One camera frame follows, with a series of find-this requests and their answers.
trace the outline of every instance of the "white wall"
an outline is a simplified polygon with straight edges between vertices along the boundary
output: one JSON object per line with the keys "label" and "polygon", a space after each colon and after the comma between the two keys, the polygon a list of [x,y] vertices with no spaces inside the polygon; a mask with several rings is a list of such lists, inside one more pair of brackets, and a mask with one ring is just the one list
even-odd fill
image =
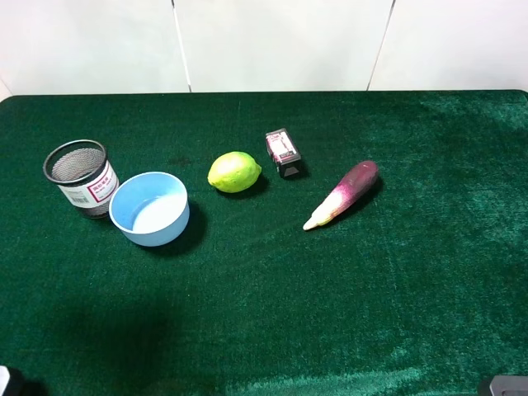
{"label": "white wall", "polygon": [[13,95],[188,91],[169,0],[0,0],[0,78]]}
{"label": "white wall", "polygon": [[192,90],[365,90],[391,4],[176,0]]}
{"label": "white wall", "polygon": [[5,84],[0,80],[0,101],[7,99],[11,96],[11,92],[7,89]]}
{"label": "white wall", "polygon": [[528,91],[528,0],[396,0],[370,88]]}

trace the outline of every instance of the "purple eggplant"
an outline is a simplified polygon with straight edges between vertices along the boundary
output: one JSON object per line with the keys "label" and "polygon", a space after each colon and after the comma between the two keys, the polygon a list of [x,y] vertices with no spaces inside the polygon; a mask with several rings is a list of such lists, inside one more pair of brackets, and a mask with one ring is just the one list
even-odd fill
{"label": "purple eggplant", "polygon": [[377,179],[378,166],[373,161],[355,165],[312,213],[303,230],[314,229],[334,219],[365,194]]}

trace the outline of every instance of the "bowl rim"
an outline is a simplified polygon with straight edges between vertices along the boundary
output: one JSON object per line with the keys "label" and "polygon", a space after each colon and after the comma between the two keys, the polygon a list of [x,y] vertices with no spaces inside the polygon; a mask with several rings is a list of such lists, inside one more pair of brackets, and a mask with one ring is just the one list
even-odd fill
{"label": "bowl rim", "polygon": [[166,229],[167,227],[163,228],[163,229],[158,229],[156,231],[153,231],[151,233],[139,233],[137,231],[133,231],[131,229],[127,229],[125,227],[123,227],[122,225],[120,225],[116,219],[114,219],[114,214],[113,214],[113,210],[112,210],[112,206],[114,205],[114,198],[116,197],[117,193],[119,192],[119,190],[121,189],[122,186],[126,185],[128,182],[131,182],[133,181],[134,179],[138,178],[138,177],[144,177],[144,176],[147,176],[147,175],[153,175],[153,174],[156,174],[156,175],[166,175],[166,176],[169,176],[171,178],[173,178],[174,180],[176,180],[176,182],[180,183],[181,186],[183,187],[183,191],[185,192],[185,204],[183,206],[183,208],[181,209],[181,212],[178,213],[175,217],[175,219],[169,224],[174,224],[175,221],[178,221],[178,219],[180,219],[180,217],[182,216],[183,212],[185,211],[185,208],[189,205],[189,194],[187,193],[187,189],[185,187],[185,184],[183,184],[183,181],[181,181],[180,179],[178,179],[176,176],[170,174],[170,173],[167,173],[167,172],[156,172],[156,171],[153,171],[153,172],[144,172],[144,173],[140,173],[139,175],[135,175],[135,176],[132,176],[130,179],[128,179],[127,181],[125,181],[123,184],[121,184],[119,187],[117,187],[117,190],[115,190],[114,194],[112,194],[112,197],[110,198],[110,204],[108,205],[108,214],[110,215],[110,219],[112,220],[112,223],[118,228],[120,229],[121,231],[125,232],[125,233],[131,233],[133,235],[151,235],[153,233],[157,233],[159,231],[162,231],[164,229]]}

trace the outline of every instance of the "small box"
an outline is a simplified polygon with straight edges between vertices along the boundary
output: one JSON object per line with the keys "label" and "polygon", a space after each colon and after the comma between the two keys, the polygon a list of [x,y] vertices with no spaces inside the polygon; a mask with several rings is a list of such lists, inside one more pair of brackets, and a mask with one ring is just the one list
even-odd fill
{"label": "small box", "polygon": [[266,134],[266,146],[280,177],[288,177],[301,172],[299,150],[285,128]]}

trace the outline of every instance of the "green felt tablecloth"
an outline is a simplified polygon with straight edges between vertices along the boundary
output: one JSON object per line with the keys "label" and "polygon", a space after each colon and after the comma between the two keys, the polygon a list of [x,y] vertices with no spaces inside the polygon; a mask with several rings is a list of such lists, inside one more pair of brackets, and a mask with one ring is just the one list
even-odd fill
{"label": "green felt tablecloth", "polygon": [[[286,127],[309,175],[282,180]],[[41,171],[72,139],[189,191],[175,242],[84,219]],[[39,395],[456,395],[528,375],[523,92],[13,97],[0,104],[0,365]],[[222,153],[257,184],[208,185]],[[303,223],[356,163],[382,183]]]}

